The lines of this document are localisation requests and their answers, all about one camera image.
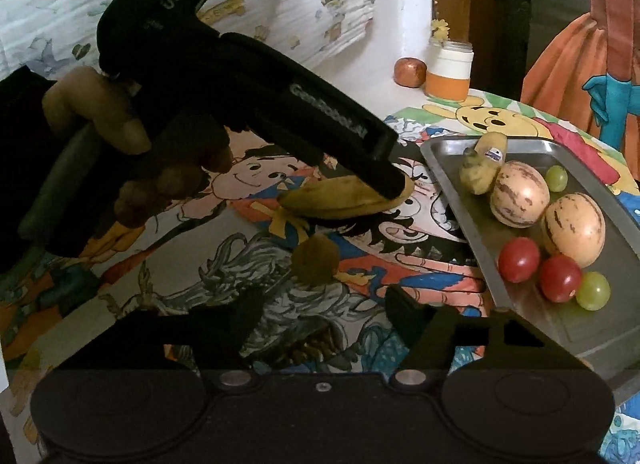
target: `human hand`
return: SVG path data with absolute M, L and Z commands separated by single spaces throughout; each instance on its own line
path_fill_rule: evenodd
M 591 110 L 601 129 L 599 139 L 620 149 L 631 104 L 631 81 L 618 81 L 609 74 L 593 76 L 582 89 L 591 95 Z
M 148 176 L 126 182 L 114 204 L 117 220 L 125 227 L 134 228 L 145 224 L 171 200 L 193 195 L 206 176 L 202 168 L 216 173 L 228 172 L 232 155 L 226 131 L 217 125 L 209 126 L 204 137 L 197 137 L 193 148 L 185 148 L 182 140 L 182 151 L 178 155 L 172 151 L 175 141 L 170 137 L 163 140 L 161 136 L 152 148 L 142 121 L 132 109 L 131 95 L 126 84 L 110 81 L 90 66 L 80 66 L 47 91 L 42 107 L 56 135 L 64 135 L 79 119 L 86 119 L 106 142 L 122 153 L 153 154 Z M 183 131 L 183 135 L 189 133 L 193 131 Z

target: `green grape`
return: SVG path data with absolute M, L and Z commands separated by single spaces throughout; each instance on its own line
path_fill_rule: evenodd
M 549 191 L 553 193 L 559 193 L 564 191 L 568 176 L 562 166 L 551 166 L 545 175 L 546 185 L 549 186 Z
M 582 277 L 575 300 L 583 309 L 600 310 L 611 296 L 611 287 L 607 278 L 599 272 L 588 272 Z

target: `cartoon ear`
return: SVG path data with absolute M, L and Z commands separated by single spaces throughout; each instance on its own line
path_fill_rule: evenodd
M 445 119 L 456 118 L 455 112 L 451 110 L 446 110 L 446 108 L 441 108 L 439 106 L 436 106 L 435 104 L 425 104 L 423 105 L 422 109 L 428 111 L 429 113 L 434 113 L 436 115 L 444 117 Z
M 476 97 L 475 95 L 469 95 L 464 101 L 460 103 L 460 106 L 484 106 L 484 99 L 482 97 Z

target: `tablecloth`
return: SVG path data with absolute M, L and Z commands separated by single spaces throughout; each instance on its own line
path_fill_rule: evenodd
M 199 304 L 228 303 L 240 288 L 263 292 L 262 319 L 242 349 L 260 372 L 389 375 L 407 351 L 383 311 L 390 284 L 421 303 L 484 315 L 489 294 L 482 274 L 420 155 L 419 145 L 433 137 L 497 129 L 555 139 L 640 221 L 640 192 L 620 153 L 519 102 L 472 90 L 462 104 L 426 99 L 423 107 L 404 108 L 386 123 L 399 133 L 392 161 L 415 181 L 411 197 L 386 213 L 338 230 L 289 215 L 276 203 L 280 192 L 346 171 L 330 157 L 308 167 L 242 133 L 232 135 L 231 171 L 209 174 L 209 186 L 196 198 L 174 203 L 140 229 L 115 226 L 90 242 L 81 259 L 43 256 L 10 290 L 15 303 L 5 304 L 0 316 L 2 335 L 11 339 L 5 358 L 17 368 L 0 395 L 0 412 L 18 462 L 37 462 L 44 452 L 28 404 L 38 380 L 142 303 L 182 314 Z M 338 245 L 340 266 L 332 284 L 306 287 L 290 274 L 290 251 L 314 232 Z M 168 347 L 167 355 L 193 365 L 188 347 Z M 481 356 L 482 347 L 460 347 L 454 367 Z M 474 397 L 465 400 L 472 408 Z M 639 433 L 640 396 L 617 409 L 603 455 L 611 463 L 640 461 Z

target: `black sleeve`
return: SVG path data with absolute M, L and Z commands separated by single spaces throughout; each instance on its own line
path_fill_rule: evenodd
M 63 148 L 42 109 L 53 84 L 26 66 L 0 81 L 0 274 L 29 246 L 18 236 L 18 224 Z

